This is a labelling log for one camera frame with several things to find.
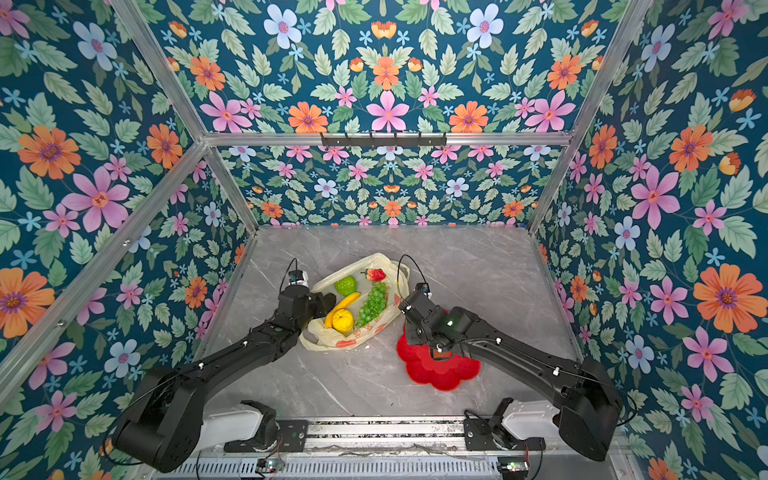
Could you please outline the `yellow fake banana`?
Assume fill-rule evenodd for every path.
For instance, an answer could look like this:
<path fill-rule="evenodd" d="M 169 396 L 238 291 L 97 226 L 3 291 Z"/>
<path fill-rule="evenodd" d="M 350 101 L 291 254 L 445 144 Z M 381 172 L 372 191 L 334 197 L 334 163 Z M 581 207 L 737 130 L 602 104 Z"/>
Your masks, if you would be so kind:
<path fill-rule="evenodd" d="M 347 309 L 349 306 L 351 306 L 353 303 L 355 303 L 359 298 L 361 297 L 360 292 L 354 292 L 348 296 L 346 296 L 344 299 L 342 299 L 326 316 L 325 319 L 325 327 L 331 328 L 332 327 L 332 319 L 333 315 L 343 309 Z"/>

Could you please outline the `yellow fake lemon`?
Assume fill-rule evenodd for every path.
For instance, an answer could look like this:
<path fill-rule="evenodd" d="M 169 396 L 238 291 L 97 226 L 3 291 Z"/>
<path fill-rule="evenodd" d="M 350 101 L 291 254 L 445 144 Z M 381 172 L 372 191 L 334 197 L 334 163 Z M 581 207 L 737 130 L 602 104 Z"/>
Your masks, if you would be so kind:
<path fill-rule="evenodd" d="M 354 315 L 347 309 L 338 309 L 331 316 L 331 327 L 341 334 L 348 334 L 355 327 Z"/>

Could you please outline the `red flower-shaped plastic bowl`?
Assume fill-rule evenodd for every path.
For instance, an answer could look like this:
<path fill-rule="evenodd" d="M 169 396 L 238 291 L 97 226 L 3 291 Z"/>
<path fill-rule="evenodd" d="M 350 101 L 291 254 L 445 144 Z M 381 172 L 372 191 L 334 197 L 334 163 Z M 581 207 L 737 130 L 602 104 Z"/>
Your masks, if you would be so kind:
<path fill-rule="evenodd" d="M 427 345 L 410 345 L 406 338 L 407 326 L 408 323 L 403 326 L 403 334 L 396 344 L 396 352 L 405 365 L 407 376 L 414 383 L 450 392 L 481 373 L 482 363 L 479 360 L 456 354 L 433 356 Z"/>

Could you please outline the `cream plastic fruit-print bag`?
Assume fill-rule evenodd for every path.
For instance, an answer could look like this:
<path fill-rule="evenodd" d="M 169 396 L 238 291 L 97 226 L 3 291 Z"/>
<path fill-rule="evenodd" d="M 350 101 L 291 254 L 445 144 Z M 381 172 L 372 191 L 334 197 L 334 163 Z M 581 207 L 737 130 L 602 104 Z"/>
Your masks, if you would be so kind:
<path fill-rule="evenodd" d="M 336 292 L 334 283 L 347 275 L 354 276 L 357 281 L 357 292 L 361 293 L 361 297 L 349 306 L 347 310 L 354 315 L 356 323 L 358 312 L 372 289 L 373 282 L 366 278 L 366 270 L 370 268 L 382 269 L 387 274 L 387 278 L 383 281 L 388 287 L 387 308 L 377 320 L 362 328 L 355 326 L 348 334 L 341 334 L 332 327 L 326 328 L 325 319 L 327 315 L 311 320 L 300 336 L 300 343 L 305 349 L 313 352 L 355 349 L 381 333 L 401 315 L 398 304 L 401 302 L 402 295 L 409 286 L 410 268 L 388 258 L 382 253 L 374 253 L 341 268 L 316 283 L 311 288 L 311 291 L 335 294 L 337 305 L 344 298 Z"/>

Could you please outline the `green fake grapes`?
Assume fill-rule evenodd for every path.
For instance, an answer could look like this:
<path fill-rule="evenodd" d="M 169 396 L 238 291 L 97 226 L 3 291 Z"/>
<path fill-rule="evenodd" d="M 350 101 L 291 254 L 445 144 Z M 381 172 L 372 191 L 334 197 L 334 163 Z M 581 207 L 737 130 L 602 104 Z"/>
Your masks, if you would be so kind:
<path fill-rule="evenodd" d="M 362 328 L 378 319 L 388 304 L 388 287 L 383 281 L 373 282 L 367 299 L 358 312 L 355 326 Z"/>

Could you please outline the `red fake strawberry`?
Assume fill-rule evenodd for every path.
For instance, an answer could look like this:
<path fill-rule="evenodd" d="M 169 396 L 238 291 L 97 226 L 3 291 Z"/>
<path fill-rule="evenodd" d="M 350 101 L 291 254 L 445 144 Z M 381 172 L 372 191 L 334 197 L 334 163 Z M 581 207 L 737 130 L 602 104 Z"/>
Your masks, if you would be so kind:
<path fill-rule="evenodd" d="M 371 282 L 383 282 L 387 278 L 387 274 L 382 269 L 367 269 L 366 278 Z"/>

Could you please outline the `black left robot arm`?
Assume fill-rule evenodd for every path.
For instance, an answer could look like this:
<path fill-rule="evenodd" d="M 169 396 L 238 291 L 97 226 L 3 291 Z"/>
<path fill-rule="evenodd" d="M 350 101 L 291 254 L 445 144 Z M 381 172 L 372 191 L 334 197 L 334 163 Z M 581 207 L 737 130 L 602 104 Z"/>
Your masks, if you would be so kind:
<path fill-rule="evenodd" d="M 283 357 L 311 320 L 335 307 L 335 294 L 311 291 L 303 271 L 292 270 L 288 278 L 272 316 L 242 339 L 194 362 L 150 370 L 116 421 L 113 447 L 163 473 L 219 444 L 272 447 L 278 438 L 273 408 L 256 400 L 228 409 L 210 409 L 207 403 L 249 372 Z"/>

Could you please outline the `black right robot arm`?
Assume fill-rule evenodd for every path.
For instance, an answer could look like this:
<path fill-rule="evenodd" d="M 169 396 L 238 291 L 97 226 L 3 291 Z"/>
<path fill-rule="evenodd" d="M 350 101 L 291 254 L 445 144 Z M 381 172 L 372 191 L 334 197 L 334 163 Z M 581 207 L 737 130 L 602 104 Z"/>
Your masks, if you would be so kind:
<path fill-rule="evenodd" d="M 539 350 L 465 308 L 445 311 L 422 290 L 402 299 L 399 310 L 409 344 L 479 360 L 526 384 L 557 410 L 553 424 L 569 447 L 593 461 L 606 459 L 624 402 L 602 364 Z"/>

